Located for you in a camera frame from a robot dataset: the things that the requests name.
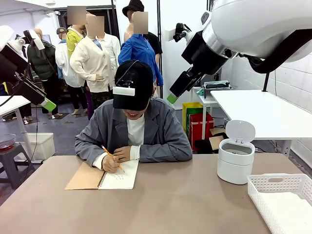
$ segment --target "white jacket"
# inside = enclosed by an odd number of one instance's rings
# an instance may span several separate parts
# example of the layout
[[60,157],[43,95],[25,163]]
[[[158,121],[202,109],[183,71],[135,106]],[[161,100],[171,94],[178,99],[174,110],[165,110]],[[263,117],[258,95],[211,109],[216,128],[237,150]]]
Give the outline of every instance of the white jacket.
[[[78,76],[87,80],[91,93],[108,92],[115,85],[109,52],[101,50],[90,38],[85,37],[76,46],[70,57],[70,65]],[[95,81],[96,75],[104,81]]]
[[60,43],[55,46],[55,61],[58,67],[62,69],[66,84],[74,88],[79,88],[84,85],[84,79],[78,77],[69,65],[66,43]]

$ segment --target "beige tabletop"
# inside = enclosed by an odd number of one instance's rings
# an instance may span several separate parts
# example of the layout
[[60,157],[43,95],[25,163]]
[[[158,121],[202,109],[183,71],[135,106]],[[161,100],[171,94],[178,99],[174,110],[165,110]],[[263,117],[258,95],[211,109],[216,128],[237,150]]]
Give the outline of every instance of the beige tabletop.
[[[67,191],[81,164],[48,159],[0,207],[3,234],[269,234],[246,185],[217,177],[217,155],[139,164],[133,190]],[[283,155],[258,154],[253,174],[300,171]]]

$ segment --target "trash can lid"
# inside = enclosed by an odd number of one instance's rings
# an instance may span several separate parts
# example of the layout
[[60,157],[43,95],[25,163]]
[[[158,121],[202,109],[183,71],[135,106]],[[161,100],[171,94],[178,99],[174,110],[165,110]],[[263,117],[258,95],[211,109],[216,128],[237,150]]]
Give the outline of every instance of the trash can lid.
[[239,143],[251,142],[255,137],[254,126],[242,120],[231,120],[228,122],[225,132],[228,138]]

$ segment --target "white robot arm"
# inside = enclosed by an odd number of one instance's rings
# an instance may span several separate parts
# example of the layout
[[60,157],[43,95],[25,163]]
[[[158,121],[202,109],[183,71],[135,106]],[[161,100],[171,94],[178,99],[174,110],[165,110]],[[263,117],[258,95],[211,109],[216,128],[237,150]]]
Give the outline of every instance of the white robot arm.
[[312,0],[217,0],[201,17],[203,31],[177,24],[174,39],[185,37],[182,57],[193,65],[170,88],[174,103],[205,74],[215,74],[238,53],[258,73],[268,74],[284,62],[312,51]]
[[13,85],[13,94],[0,107],[7,103],[14,95],[21,95],[35,105],[41,105],[49,111],[56,105],[47,99],[46,94],[39,89],[27,76],[30,63],[23,56],[21,50],[24,45],[31,44],[39,50],[44,49],[41,39],[33,30],[24,31],[24,37],[10,40],[14,31],[7,25],[0,26],[0,83],[9,82]]

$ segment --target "pencil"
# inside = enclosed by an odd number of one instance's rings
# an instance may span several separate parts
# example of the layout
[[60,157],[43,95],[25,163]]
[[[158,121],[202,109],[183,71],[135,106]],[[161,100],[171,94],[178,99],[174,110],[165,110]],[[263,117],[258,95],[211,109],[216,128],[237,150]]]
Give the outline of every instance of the pencil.
[[110,155],[111,157],[113,157],[113,155],[110,153],[110,152],[108,152],[108,150],[103,146],[103,145],[101,145],[101,147],[102,147],[102,149],[108,154],[108,155]]

